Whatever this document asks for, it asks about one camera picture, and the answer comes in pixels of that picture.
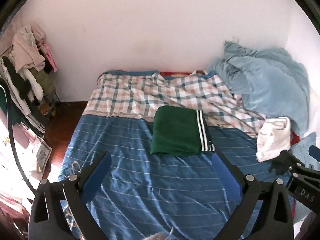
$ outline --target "white folded cloth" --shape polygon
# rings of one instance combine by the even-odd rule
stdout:
[[[258,132],[258,162],[271,160],[278,157],[282,150],[290,149],[290,128],[290,119],[288,117],[266,119]]]

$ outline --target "blue fabric edge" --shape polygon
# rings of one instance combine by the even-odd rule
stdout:
[[[158,70],[149,70],[149,71],[110,70],[110,71],[105,71],[101,75],[103,75],[103,74],[111,74],[111,75],[124,75],[124,76],[152,76],[153,74],[159,74],[159,73],[160,72]],[[212,78],[216,74],[217,74],[216,71],[212,70],[207,75],[195,75],[195,76],[201,76],[204,79],[209,79],[209,78]],[[173,80],[173,79],[177,79],[177,78],[181,78],[181,77],[164,76],[163,78],[165,80]]]

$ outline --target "pink strap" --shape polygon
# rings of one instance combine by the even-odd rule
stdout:
[[[43,53],[45,54],[46,58],[48,59],[50,65],[52,66],[53,71],[56,72],[57,71],[57,67],[56,67],[56,65],[54,63],[54,60],[53,60],[49,45],[46,44],[46,43],[43,43],[40,48],[43,51]]]

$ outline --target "wooden floor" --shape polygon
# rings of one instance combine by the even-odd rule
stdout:
[[[51,164],[60,167],[72,134],[88,102],[62,103],[57,115],[45,130],[44,141],[52,148],[50,158],[44,170],[47,178]]]

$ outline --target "folded green garment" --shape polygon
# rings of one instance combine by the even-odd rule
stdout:
[[[151,154],[192,156],[214,151],[202,110],[161,106],[154,117]]]

